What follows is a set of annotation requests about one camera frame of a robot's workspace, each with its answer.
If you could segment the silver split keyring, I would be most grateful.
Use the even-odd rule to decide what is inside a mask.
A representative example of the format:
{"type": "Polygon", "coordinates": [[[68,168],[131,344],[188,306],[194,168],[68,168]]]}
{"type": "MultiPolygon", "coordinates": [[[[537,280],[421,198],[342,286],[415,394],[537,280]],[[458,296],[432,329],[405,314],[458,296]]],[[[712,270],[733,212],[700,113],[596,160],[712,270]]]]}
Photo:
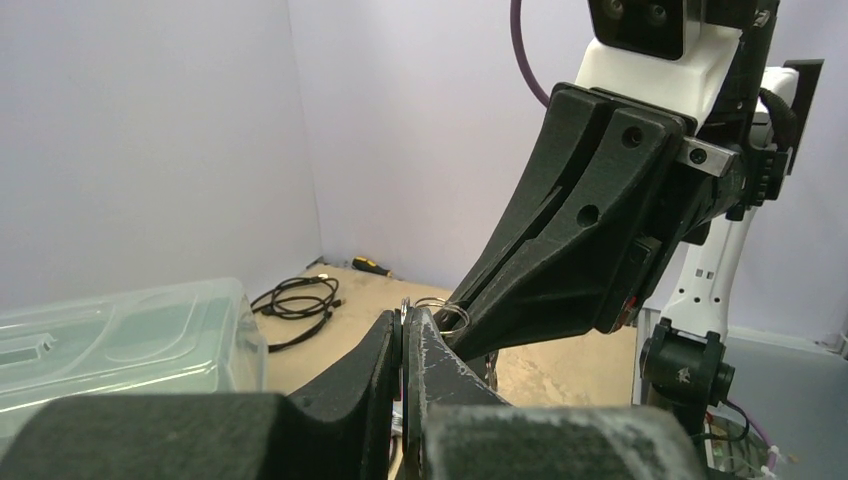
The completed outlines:
{"type": "Polygon", "coordinates": [[[413,309],[429,309],[444,338],[456,337],[471,324],[471,317],[462,306],[441,297],[425,296],[416,300],[404,298],[400,307],[402,324],[411,317],[413,309]]]}

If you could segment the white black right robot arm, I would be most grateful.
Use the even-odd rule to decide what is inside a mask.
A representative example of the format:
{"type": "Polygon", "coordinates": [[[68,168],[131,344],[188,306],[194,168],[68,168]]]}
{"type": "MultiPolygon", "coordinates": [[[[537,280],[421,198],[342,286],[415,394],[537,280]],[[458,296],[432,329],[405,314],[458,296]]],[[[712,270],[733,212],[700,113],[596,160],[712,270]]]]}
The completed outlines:
{"type": "Polygon", "coordinates": [[[575,81],[479,259],[435,316],[462,358],[612,333],[675,250],[675,291],[639,358],[648,401],[696,439],[728,400],[729,299],[750,223],[792,172],[819,60],[767,65],[775,1],[592,1],[575,81]]]}

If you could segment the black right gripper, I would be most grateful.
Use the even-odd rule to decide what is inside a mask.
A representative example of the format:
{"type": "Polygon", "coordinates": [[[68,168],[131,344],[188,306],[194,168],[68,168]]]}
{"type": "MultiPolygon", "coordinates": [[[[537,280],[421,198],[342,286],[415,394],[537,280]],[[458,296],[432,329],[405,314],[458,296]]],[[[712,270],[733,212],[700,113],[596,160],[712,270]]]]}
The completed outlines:
{"type": "Polygon", "coordinates": [[[707,21],[739,28],[739,46],[717,102],[686,163],[730,198],[697,221],[676,291],[653,326],[659,335],[725,335],[733,283],[758,208],[778,198],[792,173],[823,66],[821,60],[766,64],[777,24],[776,1],[707,1],[707,21]]]}

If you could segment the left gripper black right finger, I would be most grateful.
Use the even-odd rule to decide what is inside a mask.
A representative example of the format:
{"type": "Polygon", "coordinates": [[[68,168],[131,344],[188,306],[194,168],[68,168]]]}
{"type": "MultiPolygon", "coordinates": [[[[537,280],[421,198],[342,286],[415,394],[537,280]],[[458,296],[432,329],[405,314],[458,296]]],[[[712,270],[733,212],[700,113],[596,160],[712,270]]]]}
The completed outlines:
{"type": "Polygon", "coordinates": [[[407,479],[704,479],[689,436],[648,406],[516,407],[445,343],[427,309],[403,320],[407,479]]]}

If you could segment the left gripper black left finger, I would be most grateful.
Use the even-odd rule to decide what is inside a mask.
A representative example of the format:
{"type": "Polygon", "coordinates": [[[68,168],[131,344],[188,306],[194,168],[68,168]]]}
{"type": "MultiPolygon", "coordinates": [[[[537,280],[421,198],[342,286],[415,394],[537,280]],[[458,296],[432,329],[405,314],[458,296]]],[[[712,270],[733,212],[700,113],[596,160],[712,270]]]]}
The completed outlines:
{"type": "Polygon", "coordinates": [[[45,405],[1,461],[5,479],[384,479],[401,328],[359,344],[289,395],[79,395],[45,405]]]}

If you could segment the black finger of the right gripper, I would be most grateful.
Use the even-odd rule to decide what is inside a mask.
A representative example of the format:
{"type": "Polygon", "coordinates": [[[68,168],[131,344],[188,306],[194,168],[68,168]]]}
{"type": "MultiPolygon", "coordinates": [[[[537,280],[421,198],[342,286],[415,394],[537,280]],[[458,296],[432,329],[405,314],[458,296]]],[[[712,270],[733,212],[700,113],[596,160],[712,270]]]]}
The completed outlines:
{"type": "Polygon", "coordinates": [[[463,359],[611,331],[680,238],[668,193],[685,121],[620,105],[553,105],[519,183],[453,300],[463,359]]]}
{"type": "Polygon", "coordinates": [[[630,304],[630,101],[554,88],[483,253],[452,294],[469,312],[618,312],[630,304]]]}

